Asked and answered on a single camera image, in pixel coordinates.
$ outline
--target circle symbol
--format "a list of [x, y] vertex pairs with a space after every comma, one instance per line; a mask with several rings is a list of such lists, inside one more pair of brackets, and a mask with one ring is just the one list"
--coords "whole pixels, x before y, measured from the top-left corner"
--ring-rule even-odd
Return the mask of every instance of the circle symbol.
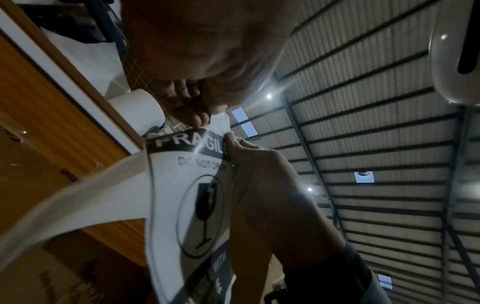
[[201, 258], [215, 244], [224, 215], [224, 190], [220, 180], [209, 174], [195, 179], [178, 207], [176, 237], [182, 252]]

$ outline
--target hand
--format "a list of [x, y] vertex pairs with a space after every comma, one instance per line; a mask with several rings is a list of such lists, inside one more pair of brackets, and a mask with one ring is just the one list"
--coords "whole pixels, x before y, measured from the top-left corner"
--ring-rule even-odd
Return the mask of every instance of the hand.
[[236, 168], [232, 204], [286, 269], [301, 268], [342, 253], [345, 241], [320, 214], [292, 166], [265, 150], [226, 134]]
[[298, 0], [121, 0], [121, 15], [162, 106], [200, 127], [270, 78], [300, 7]]

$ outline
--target warehouse ceiling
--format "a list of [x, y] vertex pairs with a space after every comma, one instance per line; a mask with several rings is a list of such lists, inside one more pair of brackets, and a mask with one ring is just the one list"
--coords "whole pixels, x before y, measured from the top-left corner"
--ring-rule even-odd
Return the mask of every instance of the warehouse ceiling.
[[[480, 302], [480, 113], [433, 88], [439, 7], [306, 0], [272, 80], [241, 105], [246, 116], [227, 110], [237, 136], [285, 156], [391, 278], [393, 303]], [[370, 171], [373, 183], [357, 183]]]

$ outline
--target sleeve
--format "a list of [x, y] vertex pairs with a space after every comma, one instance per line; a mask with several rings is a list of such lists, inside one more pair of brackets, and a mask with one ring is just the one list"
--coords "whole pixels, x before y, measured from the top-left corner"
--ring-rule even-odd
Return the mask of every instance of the sleeve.
[[287, 303], [391, 304], [359, 254], [345, 252], [322, 263], [285, 271]]

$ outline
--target paper roll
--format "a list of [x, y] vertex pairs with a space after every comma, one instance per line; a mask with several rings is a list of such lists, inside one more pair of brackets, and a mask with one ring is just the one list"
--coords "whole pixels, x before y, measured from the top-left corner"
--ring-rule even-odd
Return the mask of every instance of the paper roll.
[[140, 136], [152, 127], [161, 127], [165, 122], [165, 114], [159, 103], [142, 89], [112, 98], [108, 102]]

